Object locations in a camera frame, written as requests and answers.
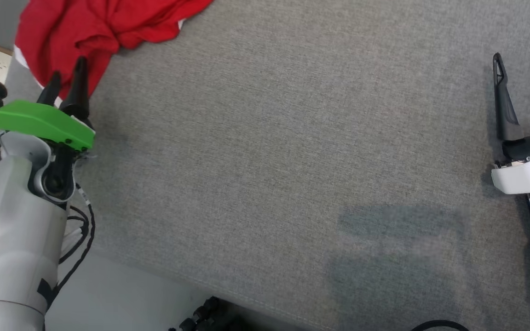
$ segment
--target gray fabric surface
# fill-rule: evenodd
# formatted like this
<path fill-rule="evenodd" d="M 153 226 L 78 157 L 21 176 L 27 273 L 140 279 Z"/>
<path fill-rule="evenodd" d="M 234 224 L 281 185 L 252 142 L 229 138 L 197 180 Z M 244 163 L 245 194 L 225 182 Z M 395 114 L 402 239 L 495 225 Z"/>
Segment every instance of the gray fabric surface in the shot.
<path fill-rule="evenodd" d="M 95 246 L 312 329 L 530 330 L 497 51 L 530 134 L 530 1 L 216 0 L 91 99 Z"/>

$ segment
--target red fabric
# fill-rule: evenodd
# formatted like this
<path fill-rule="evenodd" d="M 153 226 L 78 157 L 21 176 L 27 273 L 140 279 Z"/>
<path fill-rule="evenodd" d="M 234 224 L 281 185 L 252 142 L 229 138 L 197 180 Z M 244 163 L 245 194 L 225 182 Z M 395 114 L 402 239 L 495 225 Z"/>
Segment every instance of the red fabric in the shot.
<path fill-rule="evenodd" d="M 120 46 L 162 42 L 179 33 L 178 21 L 199 13 L 212 0 L 31 0 L 20 17 L 15 40 L 42 86 L 61 72 L 65 98 L 72 69 L 87 57 L 91 95 Z"/>

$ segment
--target red garment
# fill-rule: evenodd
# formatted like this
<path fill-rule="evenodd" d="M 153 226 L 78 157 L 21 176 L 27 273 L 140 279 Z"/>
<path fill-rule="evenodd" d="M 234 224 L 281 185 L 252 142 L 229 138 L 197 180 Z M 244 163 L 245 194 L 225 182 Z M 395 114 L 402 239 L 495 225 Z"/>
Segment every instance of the red garment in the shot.
<path fill-rule="evenodd" d="M 65 99 L 72 69 L 87 57 L 89 95 L 120 46 L 162 42 L 179 33 L 179 21 L 212 0 L 31 0 L 20 17 L 15 40 L 36 80 L 45 86 L 61 72 Z"/>

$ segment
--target red cloth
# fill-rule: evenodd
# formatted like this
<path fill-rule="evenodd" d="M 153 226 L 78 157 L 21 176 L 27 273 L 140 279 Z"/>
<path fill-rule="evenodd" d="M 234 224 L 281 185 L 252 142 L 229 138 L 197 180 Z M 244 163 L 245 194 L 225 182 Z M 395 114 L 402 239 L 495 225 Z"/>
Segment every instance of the red cloth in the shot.
<path fill-rule="evenodd" d="M 212 0 L 31 0 L 20 17 L 15 40 L 28 67 L 45 86 L 61 72 L 65 99 L 72 69 L 87 57 L 91 95 L 120 46 L 162 42 L 179 33 L 178 22 Z"/>

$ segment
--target green bracket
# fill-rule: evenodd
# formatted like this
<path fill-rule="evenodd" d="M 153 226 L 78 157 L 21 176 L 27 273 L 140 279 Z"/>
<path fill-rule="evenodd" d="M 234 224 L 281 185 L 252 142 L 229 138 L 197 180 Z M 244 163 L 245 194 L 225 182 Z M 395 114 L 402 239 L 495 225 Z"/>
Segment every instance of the green bracket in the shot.
<path fill-rule="evenodd" d="M 76 151 L 93 147 L 95 131 L 59 109 L 15 100 L 0 108 L 0 130 L 16 131 L 69 145 Z"/>

